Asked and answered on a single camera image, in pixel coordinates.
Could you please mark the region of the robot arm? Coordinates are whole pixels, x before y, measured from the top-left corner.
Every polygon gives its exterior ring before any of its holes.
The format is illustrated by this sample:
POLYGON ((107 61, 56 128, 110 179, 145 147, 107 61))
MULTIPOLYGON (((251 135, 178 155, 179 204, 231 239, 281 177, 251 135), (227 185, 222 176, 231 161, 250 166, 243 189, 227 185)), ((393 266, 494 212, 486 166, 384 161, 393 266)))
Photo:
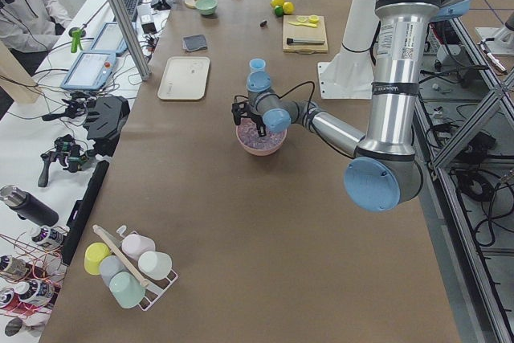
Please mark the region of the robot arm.
POLYGON ((412 146, 426 31, 431 22, 465 14, 471 0, 352 0, 340 52, 318 70, 325 99, 368 99, 365 131, 310 100, 277 95, 264 71, 247 77, 247 98, 235 101, 235 123, 251 119, 260 135, 304 126, 350 158, 344 185, 369 211, 390 210, 414 198, 423 184, 412 146))

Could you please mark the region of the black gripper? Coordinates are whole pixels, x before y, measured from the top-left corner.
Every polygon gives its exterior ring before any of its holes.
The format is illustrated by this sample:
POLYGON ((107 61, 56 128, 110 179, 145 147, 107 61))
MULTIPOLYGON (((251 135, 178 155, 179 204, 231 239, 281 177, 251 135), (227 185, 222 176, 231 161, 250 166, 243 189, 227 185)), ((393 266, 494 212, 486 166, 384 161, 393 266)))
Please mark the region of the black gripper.
POLYGON ((259 115, 254 109, 246 104, 243 107, 243 118, 251 119, 256 124, 256 131, 259 137, 265 137, 267 135, 266 127, 263 123, 262 116, 259 115))

